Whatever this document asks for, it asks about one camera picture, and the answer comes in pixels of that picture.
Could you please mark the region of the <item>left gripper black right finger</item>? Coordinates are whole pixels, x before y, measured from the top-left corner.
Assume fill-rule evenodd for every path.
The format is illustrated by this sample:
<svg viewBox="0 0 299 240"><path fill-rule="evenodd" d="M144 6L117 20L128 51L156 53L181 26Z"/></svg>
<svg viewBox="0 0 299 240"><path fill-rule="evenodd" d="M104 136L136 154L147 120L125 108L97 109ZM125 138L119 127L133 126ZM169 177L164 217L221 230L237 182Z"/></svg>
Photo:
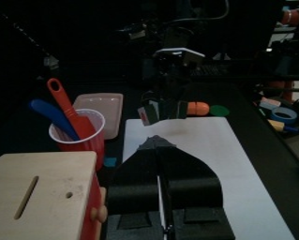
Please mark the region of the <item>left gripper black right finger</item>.
<svg viewBox="0 0 299 240"><path fill-rule="evenodd" d="M167 239L235 240L209 166L163 138L156 140L155 156Z"/></svg>

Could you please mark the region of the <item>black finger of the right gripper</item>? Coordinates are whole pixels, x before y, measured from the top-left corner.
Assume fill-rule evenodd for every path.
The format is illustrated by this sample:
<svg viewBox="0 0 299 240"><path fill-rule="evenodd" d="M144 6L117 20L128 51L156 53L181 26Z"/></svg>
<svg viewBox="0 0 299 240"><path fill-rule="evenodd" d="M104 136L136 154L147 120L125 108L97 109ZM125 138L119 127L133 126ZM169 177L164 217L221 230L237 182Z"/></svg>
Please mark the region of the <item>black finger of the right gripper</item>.
<svg viewBox="0 0 299 240"><path fill-rule="evenodd" d="M165 120L176 109L177 101L184 93L185 78L175 67L159 76L157 100L159 118Z"/></svg>

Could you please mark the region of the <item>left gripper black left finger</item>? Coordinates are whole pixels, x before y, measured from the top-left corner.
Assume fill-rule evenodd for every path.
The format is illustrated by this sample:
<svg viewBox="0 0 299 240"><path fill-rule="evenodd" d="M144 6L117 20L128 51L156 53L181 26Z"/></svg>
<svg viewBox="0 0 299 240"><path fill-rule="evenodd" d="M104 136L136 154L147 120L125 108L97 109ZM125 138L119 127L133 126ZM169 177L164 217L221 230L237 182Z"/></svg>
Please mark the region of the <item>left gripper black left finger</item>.
<svg viewBox="0 0 299 240"><path fill-rule="evenodd" d="M153 138L116 169L108 190L107 240L163 240Z"/></svg>

